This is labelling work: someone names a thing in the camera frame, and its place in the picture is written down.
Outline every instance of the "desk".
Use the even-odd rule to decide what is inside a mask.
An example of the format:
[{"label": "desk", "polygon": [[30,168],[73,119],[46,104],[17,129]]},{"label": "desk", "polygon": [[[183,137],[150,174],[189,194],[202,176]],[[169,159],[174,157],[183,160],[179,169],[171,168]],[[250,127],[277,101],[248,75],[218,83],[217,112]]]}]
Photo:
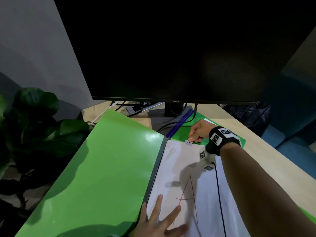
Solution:
[{"label": "desk", "polygon": [[[107,101],[82,110],[84,121],[92,121],[97,115],[108,108],[110,103],[110,101]],[[164,108],[164,105],[155,107],[155,109],[160,108]],[[122,114],[128,115],[128,112],[123,107],[119,111]],[[298,206],[308,211],[311,215],[316,216],[315,179],[306,174],[219,106],[213,104],[199,104],[197,111],[246,139],[245,151],[275,179]],[[151,128],[148,111],[144,111],[132,118],[144,126]]]}]

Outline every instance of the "black wristband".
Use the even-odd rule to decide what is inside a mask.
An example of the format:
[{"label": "black wristband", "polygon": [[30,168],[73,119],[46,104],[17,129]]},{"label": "black wristband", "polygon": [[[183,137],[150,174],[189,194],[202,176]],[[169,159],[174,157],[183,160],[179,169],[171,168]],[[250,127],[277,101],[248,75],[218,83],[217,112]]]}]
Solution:
[{"label": "black wristband", "polygon": [[220,155],[220,149],[223,145],[233,142],[241,146],[240,139],[232,131],[217,126],[209,133],[209,143],[205,146],[205,150],[210,154]]}]

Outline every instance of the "forearm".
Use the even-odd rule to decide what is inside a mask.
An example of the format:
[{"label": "forearm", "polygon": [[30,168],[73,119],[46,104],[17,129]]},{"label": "forearm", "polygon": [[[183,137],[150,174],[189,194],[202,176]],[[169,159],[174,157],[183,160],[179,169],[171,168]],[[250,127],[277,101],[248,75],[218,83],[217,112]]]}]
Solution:
[{"label": "forearm", "polygon": [[316,235],[316,225],[246,151],[228,143],[220,155],[228,185],[251,236]]}]

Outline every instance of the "dell computer monitor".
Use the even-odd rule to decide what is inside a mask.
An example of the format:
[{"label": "dell computer monitor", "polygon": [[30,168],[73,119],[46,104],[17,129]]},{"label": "dell computer monitor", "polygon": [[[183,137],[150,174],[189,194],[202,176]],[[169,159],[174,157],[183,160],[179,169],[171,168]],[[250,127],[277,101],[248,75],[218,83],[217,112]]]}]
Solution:
[{"label": "dell computer monitor", "polygon": [[314,0],[203,14],[55,2],[96,100],[254,103],[316,24]]}]

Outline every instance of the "hand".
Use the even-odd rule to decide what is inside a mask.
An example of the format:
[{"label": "hand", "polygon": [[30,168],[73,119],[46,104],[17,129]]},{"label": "hand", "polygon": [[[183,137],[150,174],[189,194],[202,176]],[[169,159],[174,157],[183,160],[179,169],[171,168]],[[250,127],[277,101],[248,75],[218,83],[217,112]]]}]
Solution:
[{"label": "hand", "polygon": [[142,204],[140,218],[136,228],[129,234],[130,237],[180,237],[187,230],[186,224],[167,230],[181,211],[178,205],[163,221],[159,221],[162,195],[158,195],[155,207],[148,221],[146,221],[146,203]]},{"label": "hand", "polygon": [[210,131],[214,127],[217,127],[217,125],[205,120],[199,120],[197,123],[191,126],[188,141],[201,142],[204,138],[208,138]]}]

